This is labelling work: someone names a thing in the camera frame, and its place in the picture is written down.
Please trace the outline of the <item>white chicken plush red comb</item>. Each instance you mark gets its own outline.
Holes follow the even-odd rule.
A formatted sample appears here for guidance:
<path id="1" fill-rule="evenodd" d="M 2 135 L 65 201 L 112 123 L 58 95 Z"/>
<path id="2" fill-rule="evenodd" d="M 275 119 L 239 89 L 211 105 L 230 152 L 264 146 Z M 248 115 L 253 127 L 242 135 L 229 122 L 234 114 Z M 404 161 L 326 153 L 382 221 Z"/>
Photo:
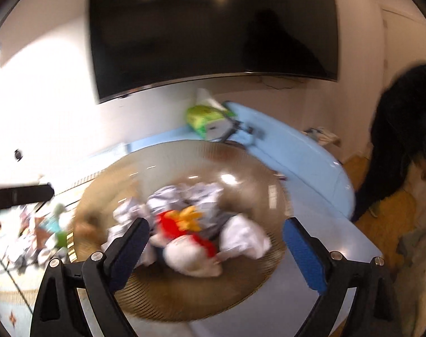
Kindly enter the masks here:
<path id="1" fill-rule="evenodd" d="M 222 274 L 217 248 L 200 236 L 202 213 L 191 205 L 157 215 L 154 247 L 162 250 L 164 262 L 175 272 L 194 278 L 216 278 Z"/>

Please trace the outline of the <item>large paper pile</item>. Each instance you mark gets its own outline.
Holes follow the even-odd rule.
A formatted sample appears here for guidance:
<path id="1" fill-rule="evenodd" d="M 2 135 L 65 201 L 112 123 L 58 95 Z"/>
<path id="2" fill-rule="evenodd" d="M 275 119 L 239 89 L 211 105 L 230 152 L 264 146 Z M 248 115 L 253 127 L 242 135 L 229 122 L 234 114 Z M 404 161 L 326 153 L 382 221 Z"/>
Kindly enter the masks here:
<path id="1" fill-rule="evenodd" d="M 157 216 L 165 211 L 183 211 L 192 206 L 200 214 L 196 219 L 200 226 L 200 235 L 214 238 L 226 221 L 235 214 L 219 208 L 218 200 L 224 192 L 219 183 L 196 183 L 188 186 L 164 186 L 151 194 L 144 203 L 131 197 L 119 201 L 119 206 L 113 211 L 116 225 L 107 231 L 107 241 L 101 245 L 102 250 L 120 236 L 123 236 L 136 218 L 144 218 L 150 226 L 151 234 L 157 232 Z"/>

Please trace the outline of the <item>brown ribbed glass bowl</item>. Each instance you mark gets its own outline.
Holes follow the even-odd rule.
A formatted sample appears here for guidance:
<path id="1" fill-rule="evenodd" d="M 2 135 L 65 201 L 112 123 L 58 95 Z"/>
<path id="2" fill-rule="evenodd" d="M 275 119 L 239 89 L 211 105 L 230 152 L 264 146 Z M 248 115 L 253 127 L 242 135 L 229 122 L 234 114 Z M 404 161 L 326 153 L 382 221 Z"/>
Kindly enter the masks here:
<path id="1" fill-rule="evenodd" d="M 146 220 L 143 252 L 116 299 L 139 318 L 188 322 L 235 307 L 270 279 L 291 213 L 274 171 L 245 150 L 166 142 L 101 172 L 77 205 L 69 247 L 83 261 Z"/>

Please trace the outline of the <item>person in black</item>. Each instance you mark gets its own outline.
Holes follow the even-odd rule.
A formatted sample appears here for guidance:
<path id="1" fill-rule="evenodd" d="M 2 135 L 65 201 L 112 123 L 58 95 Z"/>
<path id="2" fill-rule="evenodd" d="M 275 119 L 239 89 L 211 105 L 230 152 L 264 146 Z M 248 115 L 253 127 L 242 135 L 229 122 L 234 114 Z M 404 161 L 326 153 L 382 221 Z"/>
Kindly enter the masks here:
<path id="1" fill-rule="evenodd" d="M 353 223 L 402 188 L 412 162 L 426 179 L 426 63 L 402 72 L 381 94 L 370 143 L 368 171 L 355 193 Z"/>

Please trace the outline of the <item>green tissue pack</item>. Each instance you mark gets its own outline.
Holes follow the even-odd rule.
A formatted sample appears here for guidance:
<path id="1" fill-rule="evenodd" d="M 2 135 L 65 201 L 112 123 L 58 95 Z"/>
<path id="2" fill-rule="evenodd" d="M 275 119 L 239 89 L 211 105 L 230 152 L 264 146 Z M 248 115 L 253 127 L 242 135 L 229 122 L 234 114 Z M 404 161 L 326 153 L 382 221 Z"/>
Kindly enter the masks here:
<path id="1" fill-rule="evenodd" d="M 216 101 L 211 92 L 199 88 L 194 106 L 185 112 L 187 124 L 204 140 L 220 139 L 233 128 L 236 114 Z"/>

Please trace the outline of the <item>black wall monitor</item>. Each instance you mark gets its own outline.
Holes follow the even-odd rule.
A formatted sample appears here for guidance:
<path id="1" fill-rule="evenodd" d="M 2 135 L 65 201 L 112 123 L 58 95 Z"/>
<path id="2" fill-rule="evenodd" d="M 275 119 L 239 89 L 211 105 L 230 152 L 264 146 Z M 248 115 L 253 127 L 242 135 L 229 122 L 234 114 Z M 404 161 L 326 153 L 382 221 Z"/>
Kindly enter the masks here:
<path id="1" fill-rule="evenodd" d="M 89 0 L 100 102 L 184 81 L 336 81 L 336 0 Z"/>

